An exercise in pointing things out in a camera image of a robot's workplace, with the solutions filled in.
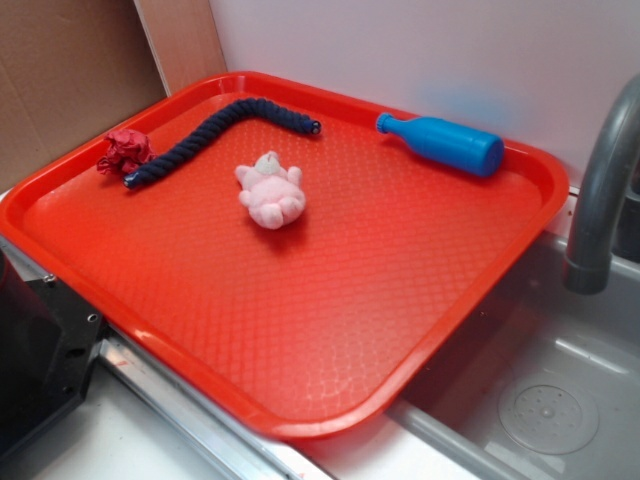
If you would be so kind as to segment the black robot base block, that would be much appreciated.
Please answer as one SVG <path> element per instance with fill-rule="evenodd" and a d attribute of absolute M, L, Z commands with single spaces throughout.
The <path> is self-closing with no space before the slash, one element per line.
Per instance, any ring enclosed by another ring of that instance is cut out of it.
<path fill-rule="evenodd" d="M 61 280 L 22 279 L 1 256 L 1 461 L 81 405 L 103 315 Z"/>

